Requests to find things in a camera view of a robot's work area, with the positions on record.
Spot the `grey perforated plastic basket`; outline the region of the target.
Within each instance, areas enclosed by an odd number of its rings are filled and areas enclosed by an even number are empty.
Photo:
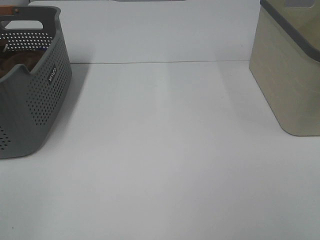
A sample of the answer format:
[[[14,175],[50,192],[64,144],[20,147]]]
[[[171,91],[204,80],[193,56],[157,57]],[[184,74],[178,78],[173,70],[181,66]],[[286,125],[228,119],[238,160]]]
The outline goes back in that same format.
[[[0,28],[0,53],[44,51],[29,71],[15,65],[0,77],[0,157],[24,157],[45,141],[65,100],[72,79],[71,64],[53,6],[15,6],[19,13],[0,21],[38,21],[40,28]]]

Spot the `beige plastic bin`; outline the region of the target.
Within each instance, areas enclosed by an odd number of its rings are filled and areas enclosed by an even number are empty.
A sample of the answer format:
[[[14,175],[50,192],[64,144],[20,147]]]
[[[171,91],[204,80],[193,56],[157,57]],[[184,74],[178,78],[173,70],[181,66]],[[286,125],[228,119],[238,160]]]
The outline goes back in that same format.
[[[262,0],[249,69],[280,127],[320,134],[320,3]]]

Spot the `brown microfiber towel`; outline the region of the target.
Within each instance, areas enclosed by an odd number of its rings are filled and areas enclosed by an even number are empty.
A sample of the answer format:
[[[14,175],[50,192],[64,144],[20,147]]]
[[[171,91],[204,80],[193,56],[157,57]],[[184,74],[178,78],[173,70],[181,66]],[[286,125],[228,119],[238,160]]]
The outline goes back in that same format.
[[[31,71],[45,52],[41,50],[8,51],[0,54],[0,77],[5,76],[14,66],[22,64]]]

